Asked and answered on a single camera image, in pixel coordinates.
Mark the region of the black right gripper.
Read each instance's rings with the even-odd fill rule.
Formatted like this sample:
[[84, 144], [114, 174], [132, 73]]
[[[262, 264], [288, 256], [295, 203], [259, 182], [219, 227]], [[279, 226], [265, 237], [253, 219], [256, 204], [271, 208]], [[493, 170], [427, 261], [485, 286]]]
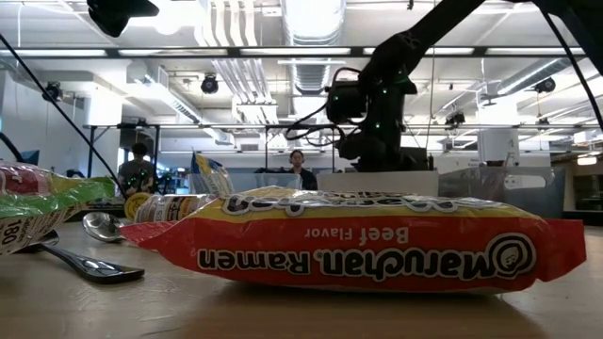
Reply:
[[356, 160], [357, 170], [404, 170], [400, 150], [404, 96], [399, 89], [378, 89], [369, 95], [359, 132], [338, 142], [339, 156]]

